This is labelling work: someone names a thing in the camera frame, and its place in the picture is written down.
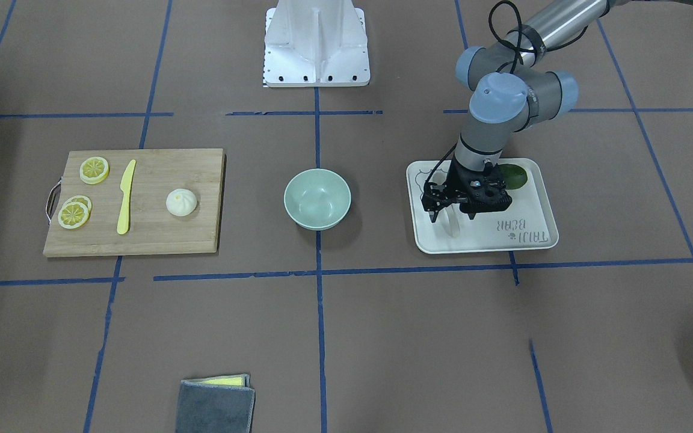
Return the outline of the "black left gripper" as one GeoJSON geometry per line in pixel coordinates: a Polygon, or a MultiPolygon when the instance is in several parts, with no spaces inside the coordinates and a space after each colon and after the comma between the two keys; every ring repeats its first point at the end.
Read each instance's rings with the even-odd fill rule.
{"type": "Polygon", "coordinates": [[[447,162],[446,180],[434,183],[429,175],[422,188],[422,206],[432,224],[437,222],[440,211],[450,205],[459,206],[460,213],[470,220],[476,214],[503,212],[511,206],[499,165],[487,162],[484,171],[473,171],[456,159],[447,162]]]}

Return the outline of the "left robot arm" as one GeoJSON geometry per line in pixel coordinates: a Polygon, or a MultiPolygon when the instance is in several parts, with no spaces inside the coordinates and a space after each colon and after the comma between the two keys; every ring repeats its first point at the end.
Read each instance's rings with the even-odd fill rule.
{"type": "Polygon", "coordinates": [[[549,52],[574,43],[587,27],[618,1],[555,1],[523,20],[510,1],[517,24],[504,36],[490,27],[495,44],[471,46],[457,60],[455,75],[472,91],[469,115],[457,143],[445,154],[450,161],[443,183],[427,178],[420,196],[431,222],[450,206],[470,219],[479,213],[506,211],[512,199],[499,167],[511,134],[569,112],[579,85],[569,72],[539,72],[535,66],[549,52]]]}

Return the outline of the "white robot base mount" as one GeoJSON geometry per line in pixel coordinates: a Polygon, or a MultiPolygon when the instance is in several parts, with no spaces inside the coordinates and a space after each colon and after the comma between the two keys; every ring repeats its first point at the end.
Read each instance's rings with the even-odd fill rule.
{"type": "Polygon", "coordinates": [[[269,88],[366,86],[363,9],[352,1],[278,1],[266,11],[262,82],[269,88]]]}

